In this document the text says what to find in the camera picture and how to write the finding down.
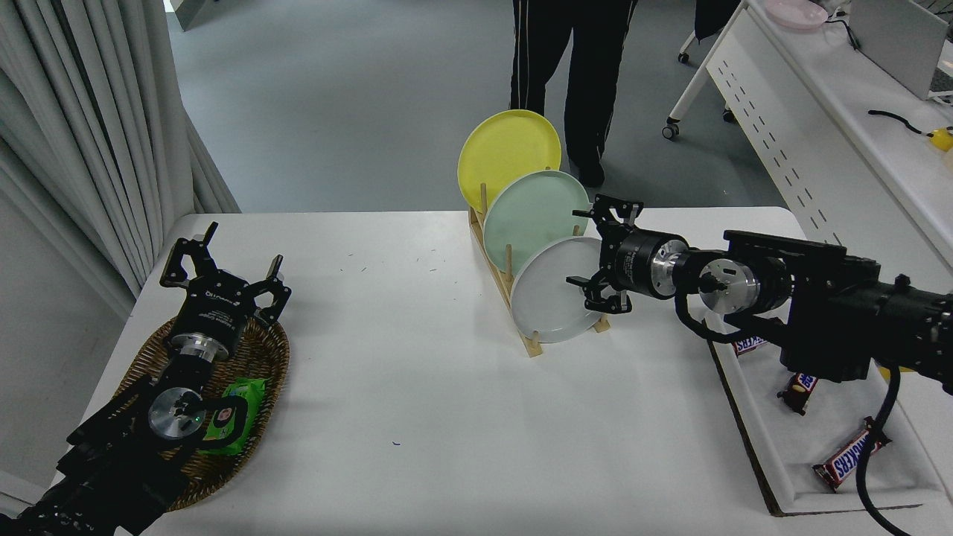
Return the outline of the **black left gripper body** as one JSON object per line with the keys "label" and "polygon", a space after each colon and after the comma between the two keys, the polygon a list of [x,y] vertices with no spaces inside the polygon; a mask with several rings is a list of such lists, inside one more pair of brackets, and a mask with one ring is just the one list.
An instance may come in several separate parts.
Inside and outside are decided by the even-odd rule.
{"label": "black left gripper body", "polygon": [[248,282],[224,270],[192,278],[186,301],[173,324],[173,335],[201,335],[223,346],[236,346],[255,312],[246,295]]}

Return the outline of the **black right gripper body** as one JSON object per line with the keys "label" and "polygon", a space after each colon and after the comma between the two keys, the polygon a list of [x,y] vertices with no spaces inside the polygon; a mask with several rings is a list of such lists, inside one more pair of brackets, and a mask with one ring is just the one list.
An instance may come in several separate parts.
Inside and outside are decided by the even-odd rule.
{"label": "black right gripper body", "polygon": [[600,272],[616,290],[654,295],[651,261],[656,232],[623,223],[600,223]]}

